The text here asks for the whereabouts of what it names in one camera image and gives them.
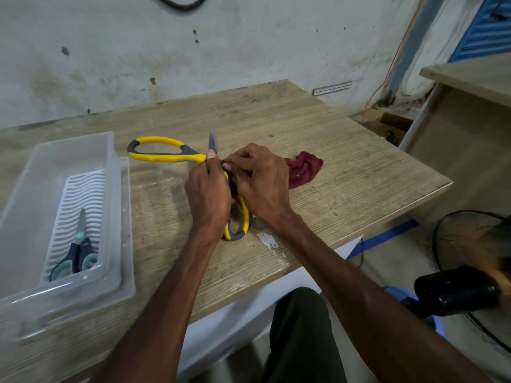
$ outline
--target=left hand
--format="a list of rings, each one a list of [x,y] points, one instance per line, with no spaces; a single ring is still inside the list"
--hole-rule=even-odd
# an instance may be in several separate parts
[[[184,189],[193,217],[192,230],[200,230],[201,235],[215,242],[220,240],[234,199],[214,151],[209,150],[206,162],[189,172]]]

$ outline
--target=blue scissor handle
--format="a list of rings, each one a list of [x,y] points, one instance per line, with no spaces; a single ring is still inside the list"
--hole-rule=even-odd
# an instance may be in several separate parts
[[[78,271],[92,268],[98,261],[98,253],[93,250],[90,238],[86,237],[80,242],[80,256],[78,259]]]
[[[71,243],[67,255],[53,268],[50,273],[50,282],[68,276],[69,274],[76,273],[78,271],[79,253],[80,245],[77,243]]]

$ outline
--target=red cloth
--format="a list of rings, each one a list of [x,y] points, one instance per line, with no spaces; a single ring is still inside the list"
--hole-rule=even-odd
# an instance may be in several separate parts
[[[284,160],[289,167],[289,189],[312,181],[323,166],[323,160],[307,152],[300,152],[295,160],[290,158]]]

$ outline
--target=blue tape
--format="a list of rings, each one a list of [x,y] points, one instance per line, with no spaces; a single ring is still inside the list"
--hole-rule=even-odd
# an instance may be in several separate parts
[[[351,251],[351,253],[348,255],[348,258],[352,258],[355,255],[361,254],[362,251],[370,250],[379,244],[385,243],[388,240],[391,240],[392,238],[395,238],[398,235],[404,234],[405,232],[408,232],[412,230],[412,228],[420,226],[419,222],[415,219],[410,219],[406,221],[405,223],[402,223],[398,226],[395,226],[391,228],[390,230],[387,230],[385,232],[382,232],[381,234],[378,234],[372,238],[365,239],[363,242],[359,242],[355,248]]]

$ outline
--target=wooden table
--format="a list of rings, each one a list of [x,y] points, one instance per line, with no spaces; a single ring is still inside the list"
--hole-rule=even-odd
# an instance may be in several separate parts
[[[413,216],[461,209],[511,214],[511,53],[421,70],[437,82],[399,148],[454,181]]]
[[[114,131],[120,156],[131,140],[148,135],[176,138],[206,152],[210,126],[216,129],[220,157],[255,142],[285,157],[307,151],[322,158],[314,181],[290,196],[293,208],[334,248],[451,184],[296,85],[279,81],[3,130],[0,203],[37,143]],[[58,381],[103,360],[171,268],[191,225],[183,191],[190,164],[130,164],[137,295],[22,344],[0,370],[1,381]],[[281,243],[270,250],[258,232],[252,229],[238,242],[217,246],[191,322],[300,267]]]

